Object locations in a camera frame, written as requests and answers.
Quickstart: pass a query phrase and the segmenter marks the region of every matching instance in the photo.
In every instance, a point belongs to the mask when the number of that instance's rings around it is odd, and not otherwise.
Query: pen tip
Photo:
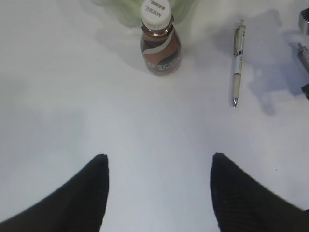
[[[233,98],[233,108],[235,109],[237,106],[238,98]]]

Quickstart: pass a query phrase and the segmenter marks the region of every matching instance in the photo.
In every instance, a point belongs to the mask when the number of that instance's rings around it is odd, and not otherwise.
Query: pen
[[[232,92],[232,104],[233,108],[236,108],[239,100],[240,80],[241,80],[241,69],[243,62],[243,48],[245,43],[245,30],[244,20],[240,22],[240,26],[235,31],[234,38],[234,56],[235,66],[233,74],[233,92]]]

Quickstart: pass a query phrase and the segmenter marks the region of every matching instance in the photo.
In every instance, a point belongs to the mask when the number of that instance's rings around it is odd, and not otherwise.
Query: white tabletop
[[[147,71],[140,29],[88,0],[0,2],[0,221],[109,155],[102,231],[218,232],[211,158],[309,208],[309,76],[293,46],[307,0],[202,0],[177,30],[183,60]],[[235,23],[247,26],[237,109]]]

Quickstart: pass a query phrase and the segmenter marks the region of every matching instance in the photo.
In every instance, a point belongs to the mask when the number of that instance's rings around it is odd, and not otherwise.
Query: white bottle cap
[[[168,0],[145,0],[141,6],[141,20],[150,30],[166,28],[172,19]]]

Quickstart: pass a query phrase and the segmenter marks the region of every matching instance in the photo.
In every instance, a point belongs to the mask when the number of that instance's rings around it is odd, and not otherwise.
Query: pen clip
[[[235,35],[234,35],[234,55],[237,54],[237,49],[238,49],[238,47],[237,47],[237,45],[238,45],[238,39],[239,39],[239,37],[238,37],[238,31],[239,31],[239,28],[236,29]]]

